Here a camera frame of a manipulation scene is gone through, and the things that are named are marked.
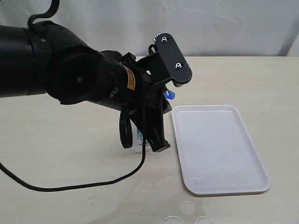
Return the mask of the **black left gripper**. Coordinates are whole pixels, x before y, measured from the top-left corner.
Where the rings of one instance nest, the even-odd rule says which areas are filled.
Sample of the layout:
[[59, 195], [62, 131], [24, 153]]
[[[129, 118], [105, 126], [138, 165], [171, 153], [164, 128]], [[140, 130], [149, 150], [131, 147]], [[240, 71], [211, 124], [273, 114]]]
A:
[[164, 136], [163, 115], [171, 110], [165, 96], [166, 85], [172, 82], [181, 87], [191, 81], [192, 70], [174, 37], [161, 33], [148, 47], [148, 55], [137, 59], [128, 52], [121, 58], [128, 71], [128, 86], [135, 91], [132, 99], [121, 106], [121, 130], [131, 129], [134, 123], [143, 133], [153, 152], [170, 147]]

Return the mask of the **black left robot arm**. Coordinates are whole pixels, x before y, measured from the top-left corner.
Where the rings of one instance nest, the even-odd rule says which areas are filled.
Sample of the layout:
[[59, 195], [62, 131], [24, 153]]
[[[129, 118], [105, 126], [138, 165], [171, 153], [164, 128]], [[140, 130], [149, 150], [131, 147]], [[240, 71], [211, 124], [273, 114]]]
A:
[[0, 95], [47, 93], [63, 105], [89, 101], [118, 110], [123, 147], [132, 146], [135, 125], [160, 152], [170, 147], [163, 123], [171, 110], [166, 84], [190, 82], [192, 70], [168, 33], [156, 35], [148, 51], [139, 60], [131, 53], [97, 51], [51, 21], [33, 28], [1, 26]]

